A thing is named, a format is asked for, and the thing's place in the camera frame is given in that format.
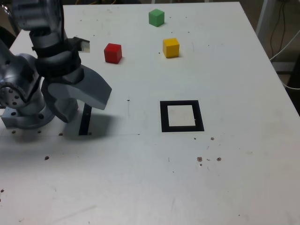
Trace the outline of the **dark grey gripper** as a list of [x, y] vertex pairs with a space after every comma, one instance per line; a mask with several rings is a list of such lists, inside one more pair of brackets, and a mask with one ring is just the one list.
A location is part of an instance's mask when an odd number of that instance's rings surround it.
[[82, 65], [75, 70], [62, 67], [41, 67], [44, 77], [41, 91], [51, 112], [69, 123], [78, 110], [77, 100], [104, 110], [112, 88], [94, 70]]

